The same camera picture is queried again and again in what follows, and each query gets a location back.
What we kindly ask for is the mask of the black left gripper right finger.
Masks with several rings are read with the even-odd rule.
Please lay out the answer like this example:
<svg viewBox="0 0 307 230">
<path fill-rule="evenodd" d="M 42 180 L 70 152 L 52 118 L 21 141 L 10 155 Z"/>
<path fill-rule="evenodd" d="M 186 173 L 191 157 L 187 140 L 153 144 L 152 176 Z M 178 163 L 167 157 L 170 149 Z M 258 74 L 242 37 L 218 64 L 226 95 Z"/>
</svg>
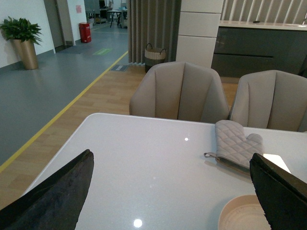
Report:
<svg viewBox="0 0 307 230">
<path fill-rule="evenodd" d="M 272 230 L 307 228 L 307 184 L 258 153 L 250 176 Z"/>
</svg>

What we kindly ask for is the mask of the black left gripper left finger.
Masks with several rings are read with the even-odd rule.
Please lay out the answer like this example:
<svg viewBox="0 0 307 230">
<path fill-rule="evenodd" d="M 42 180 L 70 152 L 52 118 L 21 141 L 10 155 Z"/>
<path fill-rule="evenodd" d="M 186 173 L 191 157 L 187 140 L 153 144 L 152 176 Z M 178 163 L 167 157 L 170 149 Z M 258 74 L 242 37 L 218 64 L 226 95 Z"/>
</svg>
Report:
<svg viewBox="0 0 307 230">
<path fill-rule="evenodd" d="M 2 230 L 73 230 L 85 203 L 94 155 L 85 150 L 0 211 Z"/>
</svg>

